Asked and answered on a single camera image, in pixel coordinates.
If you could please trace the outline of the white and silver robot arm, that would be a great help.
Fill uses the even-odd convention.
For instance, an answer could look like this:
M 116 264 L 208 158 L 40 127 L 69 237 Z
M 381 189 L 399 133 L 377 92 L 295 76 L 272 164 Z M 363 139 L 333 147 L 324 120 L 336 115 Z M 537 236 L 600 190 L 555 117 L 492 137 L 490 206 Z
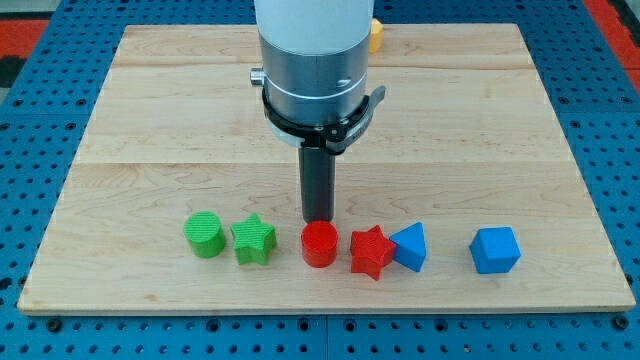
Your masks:
M 296 147 L 340 153 L 367 128 L 381 89 L 366 95 L 373 0 L 255 0 L 262 88 L 274 132 Z

